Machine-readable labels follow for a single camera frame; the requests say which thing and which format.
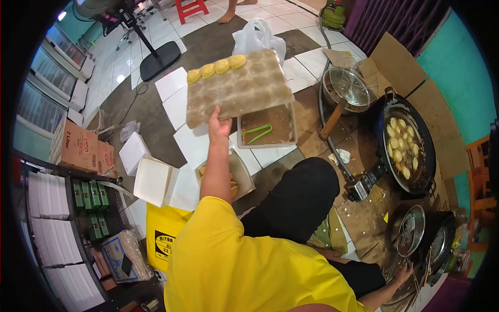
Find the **bare foot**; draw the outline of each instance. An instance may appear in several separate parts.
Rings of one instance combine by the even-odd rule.
[[[224,16],[222,16],[221,18],[219,18],[217,20],[217,22],[222,23],[222,24],[226,24],[226,23],[230,22],[234,18],[234,15],[236,15],[235,11],[229,11],[229,10],[227,10],[227,12],[225,12]]]
[[[240,2],[237,5],[257,4],[257,3],[258,3],[258,0],[244,0],[243,2]]]

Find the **black pants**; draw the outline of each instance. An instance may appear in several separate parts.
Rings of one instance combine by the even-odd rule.
[[[270,236],[305,244],[326,219],[339,195],[338,177],[322,158],[307,158],[282,176],[267,197],[241,222],[245,235]],[[345,277],[357,298],[385,286],[377,264],[329,261]]]

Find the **green box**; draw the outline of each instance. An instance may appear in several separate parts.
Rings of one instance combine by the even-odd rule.
[[[85,203],[85,209],[92,209],[92,201],[90,200],[90,187],[88,186],[88,182],[81,182],[81,191],[83,202]]]
[[[102,238],[100,232],[99,220],[95,214],[89,214],[87,217],[87,223],[89,225],[88,234],[90,235],[91,241],[96,241]]]
[[[101,199],[101,210],[106,210],[107,207],[109,206],[109,200],[107,199],[107,192],[106,188],[104,185],[97,183],[97,187],[99,188],[99,193],[100,193],[100,199]]]
[[[76,201],[76,206],[78,208],[85,207],[83,199],[81,198],[80,180],[73,180],[73,192],[74,192],[74,200]]]
[[[99,190],[97,189],[97,182],[90,181],[90,200],[92,201],[92,206],[95,210],[99,210],[100,204],[100,196]]]
[[[104,237],[109,236],[109,231],[107,230],[106,220],[101,213],[97,213],[97,218],[99,219],[100,230],[102,231],[102,235]]]

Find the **person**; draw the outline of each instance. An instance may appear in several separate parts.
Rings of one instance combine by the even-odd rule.
[[[167,311],[374,311],[411,276],[389,284],[377,264],[305,245],[339,194],[332,166],[308,158],[284,173],[239,220],[231,206],[232,120],[211,115],[200,202],[172,246],[164,288]]]
[[[245,4],[257,4],[258,0],[244,0],[243,2],[238,3],[238,0],[229,0],[229,8],[227,12],[217,20],[217,22],[225,24],[230,22],[234,16],[236,15],[236,6],[237,5],[245,5]]]

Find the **green tongs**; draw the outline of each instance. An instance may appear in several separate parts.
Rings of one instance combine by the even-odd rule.
[[[265,129],[265,128],[268,128],[268,130],[266,130],[266,131],[262,132],[261,134],[257,135],[253,140],[251,140],[250,142],[248,142],[248,145],[250,145],[253,142],[255,142],[256,140],[260,139],[261,137],[263,137],[267,133],[272,132],[272,126],[271,125],[265,125],[265,126],[262,126],[262,127],[258,127],[258,128],[255,128],[255,129],[243,132],[243,134],[247,134],[247,133],[252,133],[252,132],[260,131],[260,130]]]

